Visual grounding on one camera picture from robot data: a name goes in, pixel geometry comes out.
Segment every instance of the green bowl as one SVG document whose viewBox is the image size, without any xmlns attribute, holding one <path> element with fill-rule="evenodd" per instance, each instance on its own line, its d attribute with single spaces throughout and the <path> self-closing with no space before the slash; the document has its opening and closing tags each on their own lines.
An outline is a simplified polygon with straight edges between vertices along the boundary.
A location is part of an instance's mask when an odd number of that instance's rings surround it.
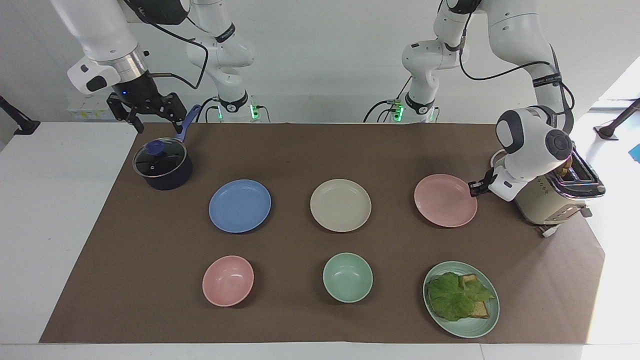
<svg viewBox="0 0 640 360">
<path fill-rule="evenodd" d="M 373 286 L 373 272 L 365 259 L 343 252 L 329 259 L 324 266 L 323 282 L 335 300 L 352 303 L 364 299 Z"/>
<path fill-rule="evenodd" d="M 429 294 L 427 284 L 429 281 L 442 276 L 444 273 L 452 272 L 457 275 L 476 274 L 478 281 L 491 291 L 495 299 L 490 299 L 485 302 L 486 308 L 489 311 L 489 319 L 473 319 L 465 318 L 460 319 L 457 322 L 450 322 L 436 315 L 429 303 Z M 427 306 L 427 310 L 435 322 L 447 332 L 466 339 L 479 338 L 487 335 L 498 322 L 500 316 L 500 301 L 498 300 L 498 294 L 495 292 L 495 288 L 489 279 L 484 276 L 480 270 L 474 268 L 471 265 L 460 263 L 459 261 L 447 261 L 446 263 L 440 263 L 434 266 L 424 279 L 422 285 L 422 296 L 424 297 L 424 304 Z"/>
</svg>

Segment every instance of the pot handle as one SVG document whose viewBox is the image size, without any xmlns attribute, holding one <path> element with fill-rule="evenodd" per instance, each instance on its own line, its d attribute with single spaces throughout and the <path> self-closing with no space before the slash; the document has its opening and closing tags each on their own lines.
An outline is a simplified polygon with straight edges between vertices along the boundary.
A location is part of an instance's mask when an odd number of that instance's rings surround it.
<svg viewBox="0 0 640 360">
<path fill-rule="evenodd" d="M 200 105 L 194 105 L 191 108 L 191 111 L 189 111 L 187 116 L 184 118 L 184 121 L 182 122 L 182 132 L 175 135 L 176 139 L 180 140 L 181 142 L 184 142 L 184 138 L 187 136 L 187 128 L 189 127 L 189 125 L 191 125 L 193 119 L 195 119 L 196 116 L 198 116 L 201 109 L 202 109 L 202 106 Z"/>
</svg>

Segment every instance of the green lettuce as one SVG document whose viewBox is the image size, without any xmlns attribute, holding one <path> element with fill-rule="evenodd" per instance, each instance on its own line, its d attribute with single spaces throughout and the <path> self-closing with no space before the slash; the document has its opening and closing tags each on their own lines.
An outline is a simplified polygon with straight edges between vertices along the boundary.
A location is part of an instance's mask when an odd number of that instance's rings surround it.
<svg viewBox="0 0 640 360">
<path fill-rule="evenodd" d="M 455 322 L 467 318 L 476 301 L 494 299 L 489 289 L 478 280 L 463 281 L 462 276 L 447 272 L 428 284 L 429 301 L 441 318 Z"/>
</svg>

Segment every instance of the blue object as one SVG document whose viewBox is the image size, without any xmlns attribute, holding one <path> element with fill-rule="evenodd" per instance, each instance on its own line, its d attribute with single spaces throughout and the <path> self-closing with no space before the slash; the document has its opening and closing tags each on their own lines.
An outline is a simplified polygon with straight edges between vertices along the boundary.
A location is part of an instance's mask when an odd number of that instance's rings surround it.
<svg viewBox="0 0 640 360">
<path fill-rule="evenodd" d="M 245 233 L 258 227 L 269 215 L 271 195 L 253 180 L 236 180 L 222 186 L 209 203 L 209 217 L 227 233 Z"/>
<path fill-rule="evenodd" d="M 629 151 L 629 154 L 634 160 L 640 163 L 640 143 L 638 144 L 638 146 Z"/>
<path fill-rule="evenodd" d="M 198 116 L 198 114 L 200 113 L 200 109 L 202 109 L 202 106 L 200 105 L 194 105 L 191 108 L 191 111 L 189 111 L 187 116 L 184 118 L 184 121 L 182 121 L 182 132 L 175 135 L 176 139 L 184 142 L 184 138 L 187 136 L 187 128 L 189 127 L 189 125 L 191 125 L 193 119 Z"/>
<path fill-rule="evenodd" d="M 145 151 L 151 156 L 158 156 L 164 151 L 164 143 L 162 140 L 154 140 L 145 145 Z"/>
</svg>

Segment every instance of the black pole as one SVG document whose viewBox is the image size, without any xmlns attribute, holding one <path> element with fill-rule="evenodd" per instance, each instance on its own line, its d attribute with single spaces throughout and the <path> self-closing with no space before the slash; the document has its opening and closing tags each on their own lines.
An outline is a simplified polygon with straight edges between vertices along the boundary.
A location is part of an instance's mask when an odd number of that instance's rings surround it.
<svg viewBox="0 0 640 360">
<path fill-rule="evenodd" d="M 11 119 L 18 124 L 19 128 L 13 133 L 14 135 L 31 135 L 40 125 L 39 121 L 31 120 L 27 115 L 23 114 L 22 111 L 14 108 L 13 105 L 11 105 L 1 95 L 0 108 L 9 114 Z"/>
<path fill-rule="evenodd" d="M 629 106 L 625 111 L 623 111 L 622 114 L 620 114 L 616 118 L 616 120 L 613 120 L 611 124 L 604 127 L 594 127 L 593 129 L 598 135 L 600 135 L 600 138 L 604 140 L 617 140 L 617 138 L 613 134 L 616 128 L 622 125 L 624 121 L 629 119 L 629 117 L 631 117 L 631 115 L 633 115 L 638 110 L 640 110 L 640 99 L 634 101 L 634 103 L 631 104 L 631 106 Z"/>
</svg>

